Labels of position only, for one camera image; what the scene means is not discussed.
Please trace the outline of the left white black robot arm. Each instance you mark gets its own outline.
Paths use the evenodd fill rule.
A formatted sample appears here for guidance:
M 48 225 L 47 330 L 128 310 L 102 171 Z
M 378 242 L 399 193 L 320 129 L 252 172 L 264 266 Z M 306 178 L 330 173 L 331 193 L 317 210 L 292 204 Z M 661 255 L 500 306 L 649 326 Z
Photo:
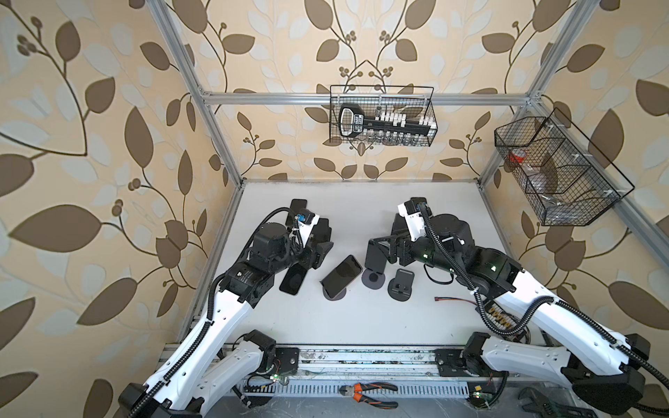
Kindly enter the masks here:
M 239 257 L 211 283 L 200 320 L 162 367 L 144 383 L 129 384 L 118 399 L 125 417 L 204 417 L 221 397 L 253 374 L 278 369 L 276 342 L 258 330 L 219 357 L 233 331 L 290 269 L 315 270 L 333 247 L 331 229 L 308 209 L 273 210 L 249 237 Z

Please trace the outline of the green phone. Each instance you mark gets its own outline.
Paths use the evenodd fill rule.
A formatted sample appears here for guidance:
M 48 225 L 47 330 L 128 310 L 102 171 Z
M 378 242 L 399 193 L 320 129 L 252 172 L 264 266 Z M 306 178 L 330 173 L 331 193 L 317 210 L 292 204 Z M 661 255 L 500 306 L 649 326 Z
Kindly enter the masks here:
M 384 274 L 388 264 L 389 250 L 377 240 L 369 240 L 364 266 L 372 273 Z

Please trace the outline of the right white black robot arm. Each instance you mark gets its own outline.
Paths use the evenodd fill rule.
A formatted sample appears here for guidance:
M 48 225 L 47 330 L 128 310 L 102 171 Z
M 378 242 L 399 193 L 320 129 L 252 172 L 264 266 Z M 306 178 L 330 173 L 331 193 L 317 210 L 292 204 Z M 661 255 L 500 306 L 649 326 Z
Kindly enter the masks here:
M 452 214 L 434 214 L 424 198 L 397 207 L 392 233 L 369 240 L 365 264 L 382 273 L 387 264 L 414 262 L 450 273 L 474 299 L 487 329 L 472 334 L 463 348 L 468 371 L 549 381 L 611 416 L 629 409 L 668 415 L 667 409 L 641 402 L 646 374 L 668 384 L 649 362 L 646 339 L 599 324 L 514 259 L 476 245 L 467 222 Z

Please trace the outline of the purple edged phone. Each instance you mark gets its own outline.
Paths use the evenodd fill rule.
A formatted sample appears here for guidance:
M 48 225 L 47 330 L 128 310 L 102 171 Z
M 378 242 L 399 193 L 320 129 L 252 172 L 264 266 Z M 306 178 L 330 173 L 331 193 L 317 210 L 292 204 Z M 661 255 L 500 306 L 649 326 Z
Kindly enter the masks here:
M 294 226 L 294 217 L 301 212 L 301 210 L 306 209 L 308 205 L 307 200 L 303 199 L 292 199 L 289 210 L 290 212 L 287 214 L 287 218 L 285 221 L 285 226 L 288 228 L 292 228 Z

